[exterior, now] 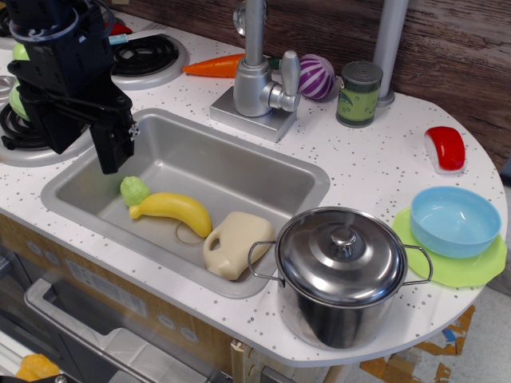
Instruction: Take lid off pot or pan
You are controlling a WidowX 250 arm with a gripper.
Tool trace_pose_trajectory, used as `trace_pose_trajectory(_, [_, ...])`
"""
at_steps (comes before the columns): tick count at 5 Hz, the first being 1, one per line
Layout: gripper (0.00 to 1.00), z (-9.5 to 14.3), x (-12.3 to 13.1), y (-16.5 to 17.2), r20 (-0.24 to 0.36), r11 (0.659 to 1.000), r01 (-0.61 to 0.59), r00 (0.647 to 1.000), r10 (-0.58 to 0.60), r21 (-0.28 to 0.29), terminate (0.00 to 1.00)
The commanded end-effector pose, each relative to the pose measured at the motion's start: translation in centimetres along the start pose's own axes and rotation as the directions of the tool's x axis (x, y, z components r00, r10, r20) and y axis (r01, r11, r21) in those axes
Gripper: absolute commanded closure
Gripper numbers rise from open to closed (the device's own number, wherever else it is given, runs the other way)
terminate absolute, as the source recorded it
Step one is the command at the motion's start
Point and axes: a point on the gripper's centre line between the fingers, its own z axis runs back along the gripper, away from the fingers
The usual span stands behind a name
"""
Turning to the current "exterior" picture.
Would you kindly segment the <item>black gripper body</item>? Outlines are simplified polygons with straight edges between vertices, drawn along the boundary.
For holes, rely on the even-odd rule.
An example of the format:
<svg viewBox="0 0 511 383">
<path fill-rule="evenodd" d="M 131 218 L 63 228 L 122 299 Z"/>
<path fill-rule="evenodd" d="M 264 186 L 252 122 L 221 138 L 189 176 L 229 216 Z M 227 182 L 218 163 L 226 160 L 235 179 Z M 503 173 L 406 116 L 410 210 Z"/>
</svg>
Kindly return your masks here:
<svg viewBox="0 0 511 383">
<path fill-rule="evenodd" d="M 28 61 L 13 60 L 8 70 L 18 79 L 30 122 L 56 153 L 63 153 L 103 116 L 127 124 L 131 100 L 113 83 L 113 52 L 102 32 L 69 32 L 24 44 Z"/>
</svg>

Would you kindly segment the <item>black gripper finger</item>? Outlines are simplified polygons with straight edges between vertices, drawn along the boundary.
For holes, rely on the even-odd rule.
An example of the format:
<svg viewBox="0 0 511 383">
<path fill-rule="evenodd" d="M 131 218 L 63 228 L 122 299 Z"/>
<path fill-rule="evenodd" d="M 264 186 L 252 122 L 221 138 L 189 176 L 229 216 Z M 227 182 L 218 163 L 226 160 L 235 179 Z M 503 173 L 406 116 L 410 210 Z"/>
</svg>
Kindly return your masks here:
<svg viewBox="0 0 511 383">
<path fill-rule="evenodd" d="M 101 170 L 109 175 L 118 172 L 134 154 L 134 141 L 140 129 L 132 120 L 125 124 L 114 116 L 106 115 L 90 128 L 90 132 Z"/>
</svg>

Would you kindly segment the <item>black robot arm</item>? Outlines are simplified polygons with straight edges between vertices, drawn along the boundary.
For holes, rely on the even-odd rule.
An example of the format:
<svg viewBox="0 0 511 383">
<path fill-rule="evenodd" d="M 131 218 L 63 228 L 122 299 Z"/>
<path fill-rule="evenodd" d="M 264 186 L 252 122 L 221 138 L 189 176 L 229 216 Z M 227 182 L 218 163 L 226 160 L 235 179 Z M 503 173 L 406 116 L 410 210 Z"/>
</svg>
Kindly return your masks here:
<svg viewBox="0 0 511 383">
<path fill-rule="evenodd" d="M 113 174 L 134 153 L 133 103 L 114 83 L 113 27 L 101 1 L 8 1 L 10 33 L 28 60 L 8 70 L 30 122 L 56 153 L 89 125 L 101 170 Z"/>
</svg>

